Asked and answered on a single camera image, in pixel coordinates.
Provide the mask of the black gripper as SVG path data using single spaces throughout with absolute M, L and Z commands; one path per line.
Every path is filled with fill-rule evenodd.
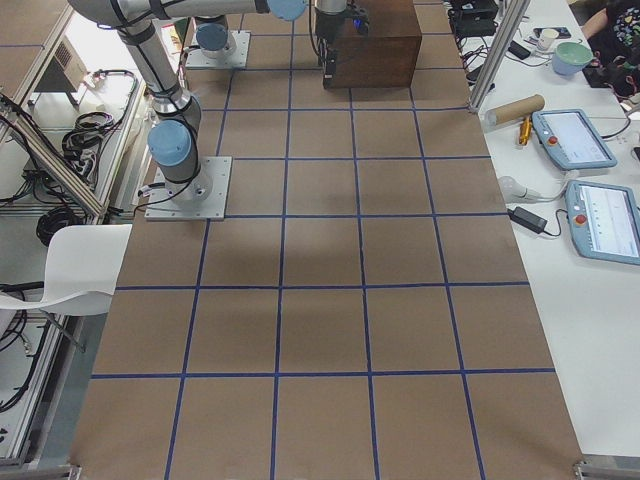
M 332 78 L 336 71 L 335 41 L 344 24 L 345 10 L 325 12 L 315 9 L 315 37 L 317 55 L 324 56 L 323 77 Z

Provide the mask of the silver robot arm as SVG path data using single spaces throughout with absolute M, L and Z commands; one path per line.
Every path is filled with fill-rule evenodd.
M 229 43 L 229 14 L 271 14 L 293 22 L 311 6 L 317 37 L 327 45 L 335 41 L 348 19 L 369 29 L 368 13 L 353 1 L 72 1 L 70 5 L 97 26 L 116 31 L 142 74 L 160 119 L 147 143 L 164 175 L 168 197 L 179 203 L 209 197 L 213 179 L 204 171 L 197 150 L 201 107 L 181 86 L 156 34 L 155 19 L 200 19 L 196 38 L 207 53 L 221 51 Z
M 205 57 L 226 58 L 235 52 L 236 42 L 225 15 L 196 17 L 195 22 L 195 38 Z

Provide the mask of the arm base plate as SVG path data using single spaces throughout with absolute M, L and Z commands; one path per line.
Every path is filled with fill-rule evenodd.
M 197 33 L 187 50 L 188 70 L 233 70 L 245 69 L 248 59 L 251 32 L 247 30 L 228 31 L 227 43 L 220 50 L 207 50 L 202 40 L 205 34 Z
M 165 183 L 160 168 L 154 181 L 163 183 L 153 189 L 144 217 L 149 221 L 185 221 L 225 218 L 232 161 L 230 156 L 204 156 L 199 159 L 200 172 L 189 186 Z

